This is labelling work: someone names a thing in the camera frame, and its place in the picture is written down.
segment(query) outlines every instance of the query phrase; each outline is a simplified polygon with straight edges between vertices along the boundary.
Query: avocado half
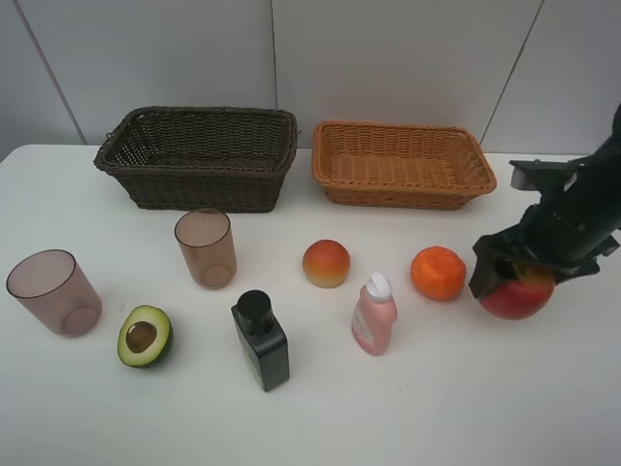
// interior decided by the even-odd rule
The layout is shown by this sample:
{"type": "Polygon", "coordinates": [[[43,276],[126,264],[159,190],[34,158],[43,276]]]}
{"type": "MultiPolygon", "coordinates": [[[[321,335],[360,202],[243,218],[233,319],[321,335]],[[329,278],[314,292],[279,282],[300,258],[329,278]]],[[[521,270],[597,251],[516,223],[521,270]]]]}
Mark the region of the avocado half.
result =
{"type": "Polygon", "coordinates": [[[134,309],[118,333],[116,352],[123,364],[145,368],[162,361],[173,345],[173,325],[153,306],[134,309]]]}

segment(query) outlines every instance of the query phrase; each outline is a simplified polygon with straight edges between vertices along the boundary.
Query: white wall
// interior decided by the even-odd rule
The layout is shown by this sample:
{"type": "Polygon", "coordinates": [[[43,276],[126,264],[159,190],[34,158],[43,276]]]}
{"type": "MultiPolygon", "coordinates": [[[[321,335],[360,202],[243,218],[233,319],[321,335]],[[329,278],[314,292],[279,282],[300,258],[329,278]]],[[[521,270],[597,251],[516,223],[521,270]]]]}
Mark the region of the white wall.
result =
{"type": "Polygon", "coordinates": [[[483,135],[540,0],[274,0],[278,104],[483,135]]]}
{"type": "Polygon", "coordinates": [[[14,4],[0,0],[0,161],[50,140],[81,142],[14,4]]]}
{"type": "Polygon", "coordinates": [[[546,0],[483,148],[591,153],[621,102],[621,1],[546,0]]]}
{"type": "Polygon", "coordinates": [[[149,105],[276,105],[270,0],[21,0],[90,144],[149,105]]]}

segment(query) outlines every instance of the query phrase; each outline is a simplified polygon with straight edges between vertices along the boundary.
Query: wicker basket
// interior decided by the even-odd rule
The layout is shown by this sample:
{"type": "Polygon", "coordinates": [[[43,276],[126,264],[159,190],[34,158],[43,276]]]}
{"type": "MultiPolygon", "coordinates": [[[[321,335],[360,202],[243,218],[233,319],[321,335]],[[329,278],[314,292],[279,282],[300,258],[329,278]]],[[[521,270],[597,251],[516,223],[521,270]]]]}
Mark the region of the wicker basket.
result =
{"type": "Polygon", "coordinates": [[[459,209],[496,188],[476,139],[455,127],[326,121],[312,174],[341,204],[459,209]]]}
{"type": "Polygon", "coordinates": [[[283,111],[148,107],[125,117],[95,166],[143,209],[268,212],[297,135],[295,117],[283,111]]]}

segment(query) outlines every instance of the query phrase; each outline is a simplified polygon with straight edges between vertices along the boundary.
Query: plastic cup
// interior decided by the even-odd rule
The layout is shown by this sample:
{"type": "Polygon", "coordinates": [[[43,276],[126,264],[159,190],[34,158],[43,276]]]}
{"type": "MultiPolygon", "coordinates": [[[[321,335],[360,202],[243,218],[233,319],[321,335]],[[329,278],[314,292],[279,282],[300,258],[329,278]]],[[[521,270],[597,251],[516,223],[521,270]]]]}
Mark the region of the plastic cup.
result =
{"type": "Polygon", "coordinates": [[[233,280],[237,259],[226,214],[214,209],[185,214],[175,226],[175,237],[194,282],[218,289],[233,280]]]}
{"type": "Polygon", "coordinates": [[[7,291],[57,335],[82,335],[101,315],[97,292],[66,250],[44,250],[23,259],[9,274],[7,291]]]}

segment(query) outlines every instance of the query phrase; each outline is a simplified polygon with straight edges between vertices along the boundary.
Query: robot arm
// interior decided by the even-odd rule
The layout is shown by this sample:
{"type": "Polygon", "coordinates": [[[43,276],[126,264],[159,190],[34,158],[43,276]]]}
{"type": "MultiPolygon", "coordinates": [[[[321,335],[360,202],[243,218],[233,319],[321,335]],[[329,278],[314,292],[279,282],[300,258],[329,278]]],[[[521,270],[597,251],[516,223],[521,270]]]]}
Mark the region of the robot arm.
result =
{"type": "Polygon", "coordinates": [[[511,161],[511,186],[541,193],[518,224],[474,245],[476,267],[470,281],[474,298],[517,280],[512,261],[553,271],[556,283],[600,271],[597,257],[619,244],[621,228],[621,106],[612,135],[593,155],[570,162],[511,161]]]}

